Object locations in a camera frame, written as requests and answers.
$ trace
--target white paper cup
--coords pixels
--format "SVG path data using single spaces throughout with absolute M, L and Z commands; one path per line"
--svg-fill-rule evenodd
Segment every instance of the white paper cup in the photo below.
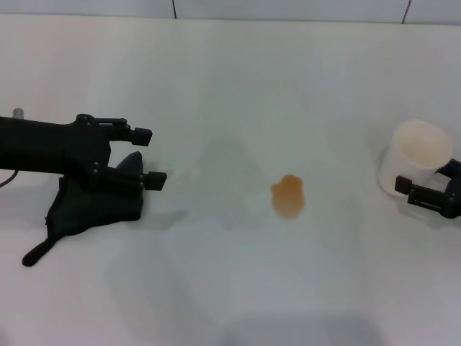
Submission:
M 395 191 L 397 176 L 425 185 L 452 155 L 452 141 L 443 130 L 422 120 L 407 121 L 392 135 L 378 172 L 378 182 L 387 193 L 404 196 Z

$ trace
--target black cable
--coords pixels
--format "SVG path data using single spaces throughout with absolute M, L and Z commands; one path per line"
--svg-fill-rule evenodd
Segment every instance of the black cable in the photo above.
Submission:
M 13 179 L 17 176 L 17 173 L 18 173 L 18 172 L 19 172 L 19 171 L 14 171 L 14 173 L 11 175 L 10 178 L 8 178 L 7 180 L 5 180 L 4 182 L 0 182 L 0 187 L 3 187 L 3 186 L 5 186 L 5 185 L 9 184 L 10 182 L 12 182 Z

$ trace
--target orange blob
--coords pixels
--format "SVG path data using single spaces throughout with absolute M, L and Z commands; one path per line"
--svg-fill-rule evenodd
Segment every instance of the orange blob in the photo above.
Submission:
M 284 219 L 297 218 L 304 209 L 303 180 L 295 175 L 285 175 L 280 183 L 273 184 L 272 207 Z

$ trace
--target robotic arm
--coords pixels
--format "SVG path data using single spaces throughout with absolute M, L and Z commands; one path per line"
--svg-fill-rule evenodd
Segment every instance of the robotic arm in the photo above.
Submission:
M 138 220 L 143 191 L 162 190 L 167 176 L 144 173 L 139 152 L 129 155 L 117 168 L 108 167 L 109 142 L 147 146 L 151 137 L 152 131 L 132 130 L 126 119 L 80 114 L 73 123 L 59 125 L 0 117 L 0 169 L 63 174 L 45 218 L 48 237 L 24 257 L 23 265 L 34 265 L 64 236 L 94 226 Z
M 107 166 L 110 141 L 147 146 L 152 131 L 131 130 L 125 119 L 96 119 L 77 115 L 67 125 L 0 117 L 0 169 L 64 174 L 84 190 L 137 194 L 160 191 L 165 173 L 134 176 Z

